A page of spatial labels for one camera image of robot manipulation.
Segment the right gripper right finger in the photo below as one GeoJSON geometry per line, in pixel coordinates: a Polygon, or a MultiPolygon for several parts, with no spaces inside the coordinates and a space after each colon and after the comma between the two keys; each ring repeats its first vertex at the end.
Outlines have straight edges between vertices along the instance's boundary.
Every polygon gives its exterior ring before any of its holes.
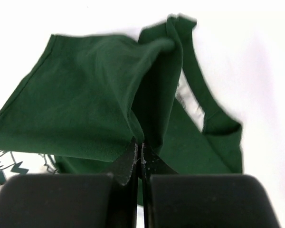
{"type": "Polygon", "coordinates": [[[249,175],[180,175],[141,147],[147,228],[277,228],[261,183],[249,175]]]}

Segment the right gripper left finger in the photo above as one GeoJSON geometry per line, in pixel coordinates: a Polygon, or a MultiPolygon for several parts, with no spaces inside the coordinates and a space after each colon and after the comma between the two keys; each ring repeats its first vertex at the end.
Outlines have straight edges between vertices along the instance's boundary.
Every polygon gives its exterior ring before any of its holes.
{"type": "Polygon", "coordinates": [[[0,191],[0,228],[134,228],[138,145],[99,174],[31,174],[0,191]]]}

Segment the white green raglan t-shirt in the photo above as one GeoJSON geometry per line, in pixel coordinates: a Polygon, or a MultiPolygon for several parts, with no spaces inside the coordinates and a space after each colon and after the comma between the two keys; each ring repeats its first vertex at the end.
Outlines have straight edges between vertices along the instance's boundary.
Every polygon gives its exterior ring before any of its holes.
{"type": "Polygon", "coordinates": [[[179,174],[242,173],[241,124],[204,80],[195,19],[125,34],[52,35],[0,109],[0,187],[12,176],[99,173],[130,144],[179,174]]]}

